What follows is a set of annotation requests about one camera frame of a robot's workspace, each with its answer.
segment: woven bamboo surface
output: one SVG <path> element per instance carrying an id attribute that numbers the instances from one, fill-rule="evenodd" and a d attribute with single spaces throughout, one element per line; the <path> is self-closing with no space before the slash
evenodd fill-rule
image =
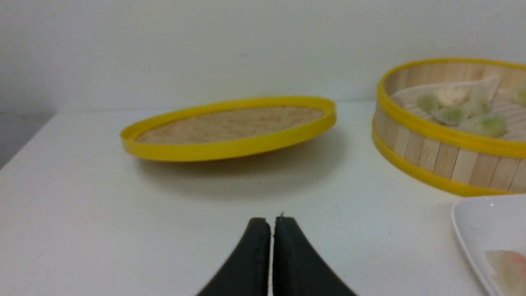
<path id="1" fill-rule="evenodd" d="M 262 136 L 292 129 L 323 117 L 323 111 L 302 106 L 241 108 L 177 120 L 137 138 L 149 144 L 204 144 Z"/>

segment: dumpling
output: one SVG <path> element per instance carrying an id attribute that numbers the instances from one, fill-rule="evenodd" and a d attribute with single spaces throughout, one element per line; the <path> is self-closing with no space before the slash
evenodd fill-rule
<path id="1" fill-rule="evenodd" d="M 430 94 L 420 95 L 417 98 L 417 105 L 429 114 L 433 114 L 439 108 L 438 98 Z"/>
<path id="2" fill-rule="evenodd" d="M 470 112 L 470 106 L 468 104 L 464 104 L 455 108 L 439 109 L 433 112 L 433 117 L 445 125 L 457 126 L 468 118 Z"/>
<path id="3" fill-rule="evenodd" d="M 515 251 L 486 251 L 493 278 L 506 296 L 526 295 L 526 257 Z"/>
<path id="4" fill-rule="evenodd" d="M 506 133 L 506 117 L 498 114 L 476 116 L 462 122 L 458 129 L 470 134 L 497 138 Z"/>
<path id="5" fill-rule="evenodd" d="M 526 87 L 518 89 L 513 99 L 517 104 L 526 107 Z"/>
<path id="6" fill-rule="evenodd" d="M 491 99 L 485 87 L 473 87 L 469 92 L 471 112 L 469 117 L 488 114 L 491 111 Z"/>
<path id="7" fill-rule="evenodd" d="M 437 90 L 438 104 L 444 108 L 458 107 L 468 100 L 465 87 L 443 87 Z"/>

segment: food on plate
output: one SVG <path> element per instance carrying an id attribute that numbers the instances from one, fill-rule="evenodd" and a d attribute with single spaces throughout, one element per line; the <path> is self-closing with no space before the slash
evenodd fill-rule
<path id="1" fill-rule="evenodd" d="M 430 94 L 422 94 L 417 98 L 417 105 L 428 114 L 433 114 L 439 109 L 438 98 Z"/>
<path id="2" fill-rule="evenodd" d="M 433 112 L 433 116 L 436 120 L 445 125 L 457 126 L 468 118 L 470 111 L 469 106 L 465 104 L 455 108 L 439 109 Z"/>
<path id="3" fill-rule="evenodd" d="M 526 257 L 514 251 L 487 251 L 493 279 L 504 296 L 526 295 Z"/>
<path id="4" fill-rule="evenodd" d="M 465 87 L 443 87 L 437 90 L 437 98 L 440 106 L 454 108 L 468 100 L 468 92 Z"/>
<path id="5" fill-rule="evenodd" d="M 506 118 L 499 114 L 472 117 L 460 123 L 458 129 L 470 134 L 497 138 L 506 133 Z"/>

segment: bamboo steamer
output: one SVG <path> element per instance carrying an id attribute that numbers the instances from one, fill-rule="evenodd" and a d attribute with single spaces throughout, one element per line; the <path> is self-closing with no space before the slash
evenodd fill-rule
<path id="1" fill-rule="evenodd" d="M 500 76 L 494 108 L 509 122 L 508 136 L 491 139 L 441 126 L 404 109 L 390 95 L 427 84 L 479 81 Z M 526 85 L 526 66 L 497 61 L 440 59 L 389 71 L 378 84 L 372 137 L 380 153 L 402 171 L 462 195 L 526 193 L 526 108 L 504 96 Z"/>

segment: bamboo steamer lid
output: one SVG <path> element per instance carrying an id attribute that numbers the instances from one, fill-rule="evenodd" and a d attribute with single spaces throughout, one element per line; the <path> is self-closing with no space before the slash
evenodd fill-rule
<path id="1" fill-rule="evenodd" d="M 208 161 L 298 144 L 335 122 L 335 105 L 324 98 L 253 98 L 155 116 L 125 128 L 121 139 L 141 159 Z"/>

